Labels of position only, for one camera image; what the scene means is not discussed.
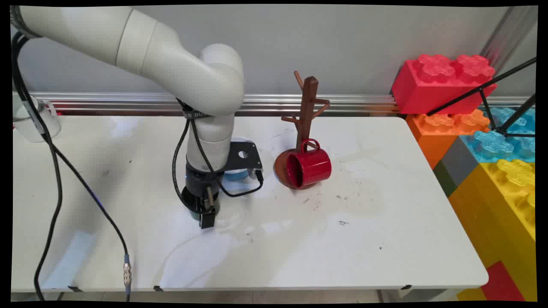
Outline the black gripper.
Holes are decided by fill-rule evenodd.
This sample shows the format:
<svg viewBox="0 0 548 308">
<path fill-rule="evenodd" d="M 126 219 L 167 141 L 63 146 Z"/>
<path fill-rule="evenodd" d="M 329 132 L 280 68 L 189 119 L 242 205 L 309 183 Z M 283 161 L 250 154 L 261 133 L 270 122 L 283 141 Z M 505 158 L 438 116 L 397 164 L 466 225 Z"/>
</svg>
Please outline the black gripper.
<svg viewBox="0 0 548 308">
<path fill-rule="evenodd" d="M 220 187 L 217 179 L 223 179 L 223 172 L 216 173 L 213 178 L 210 173 L 186 168 L 185 206 L 193 213 L 201 213 L 201 229 L 214 227 L 216 214 L 220 211 L 218 201 Z"/>
</svg>

